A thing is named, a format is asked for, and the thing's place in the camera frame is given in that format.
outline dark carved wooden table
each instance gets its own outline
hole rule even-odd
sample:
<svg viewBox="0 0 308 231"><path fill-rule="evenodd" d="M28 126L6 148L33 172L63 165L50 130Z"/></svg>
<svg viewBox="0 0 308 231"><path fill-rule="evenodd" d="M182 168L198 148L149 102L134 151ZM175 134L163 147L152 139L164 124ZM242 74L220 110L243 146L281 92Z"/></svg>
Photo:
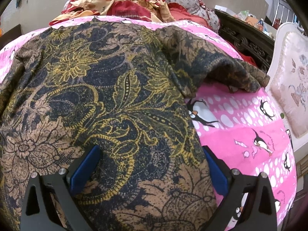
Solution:
<svg viewBox="0 0 308 231"><path fill-rule="evenodd" d="M215 10L220 19L218 34L231 42L244 55L251 56L258 67L267 72L272 62L275 41L256 29L228 13Z"/></svg>

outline metal bar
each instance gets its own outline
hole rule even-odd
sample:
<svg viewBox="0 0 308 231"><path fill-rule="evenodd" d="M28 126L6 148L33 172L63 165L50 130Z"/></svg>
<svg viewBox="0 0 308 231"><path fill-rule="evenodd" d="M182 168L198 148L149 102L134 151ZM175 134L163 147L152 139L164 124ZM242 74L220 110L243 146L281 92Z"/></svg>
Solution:
<svg viewBox="0 0 308 231"><path fill-rule="evenodd" d="M277 18L277 13L278 13L279 2L280 2L280 0L278 0L278 3L277 3L277 8L276 8L275 17L274 17L274 20L273 20L273 24L272 24L272 26L274 26L274 23L275 23L276 18Z"/></svg>
<svg viewBox="0 0 308 231"><path fill-rule="evenodd" d="M282 13L281 13L281 18L280 18L280 22L279 22L279 25L281 24L281 21L282 21L282 17L283 17L283 11L285 9L285 6L283 5L283 8L282 8Z"/></svg>
<svg viewBox="0 0 308 231"><path fill-rule="evenodd" d="M288 19L289 19L289 13L290 13L290 9L288 8L288 15L287 15L287 20L286 20L286 22L287 22Z"/></svg>

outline plastic bag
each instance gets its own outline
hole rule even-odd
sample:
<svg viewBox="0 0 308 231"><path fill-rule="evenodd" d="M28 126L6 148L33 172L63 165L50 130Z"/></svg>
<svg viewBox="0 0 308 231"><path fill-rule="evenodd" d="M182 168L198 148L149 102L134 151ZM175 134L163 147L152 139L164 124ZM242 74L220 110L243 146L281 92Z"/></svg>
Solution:
<svg viewBox="0 0 308 231"><path fill-rule="evenodd" d="M235 15L236 18L245 21L247 16L249 15L249 10L243 10Z"/></svg>

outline bed sheet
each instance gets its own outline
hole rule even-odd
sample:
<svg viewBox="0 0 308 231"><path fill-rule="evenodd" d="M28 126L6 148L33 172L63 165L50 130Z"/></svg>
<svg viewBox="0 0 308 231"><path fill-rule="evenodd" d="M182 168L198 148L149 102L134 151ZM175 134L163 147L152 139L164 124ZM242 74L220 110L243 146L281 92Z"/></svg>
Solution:
<svg viewBox="0 0 308 231"><path fill-rule="evenodd" d="M233 58L242 59L218 34L195 22L154 23L112 16L95 17L101 21L140 24L152 30L175 25L210 41ZM75 18L53 27L79 25L92 19L93 16ZM22 35L0 51L0 82L11 67L15 51L46 29ZM279 224L295 198L295 159L283 122L264 89L245 93L219 83L203 84L196 97L187 100L187 107L202 145L208 145L219 159L243 174L256 176L261 171L268 174ZM216 198L220 204L222 197L216 193ZM227 230L236 224L245 201L246 195L243 195Z"/></svg>

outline chair backrest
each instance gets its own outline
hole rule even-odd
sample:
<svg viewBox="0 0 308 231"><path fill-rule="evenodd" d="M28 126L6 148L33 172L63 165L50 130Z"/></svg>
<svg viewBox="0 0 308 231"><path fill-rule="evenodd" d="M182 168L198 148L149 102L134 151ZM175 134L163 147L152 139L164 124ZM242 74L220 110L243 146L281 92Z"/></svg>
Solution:
<svg viewBox="0 0 308 231"><path fill-rule="evenodd" d="M296 24L279 27L268 75L265 90L283 113L298 161L308 152L308 37Z"/></svg>

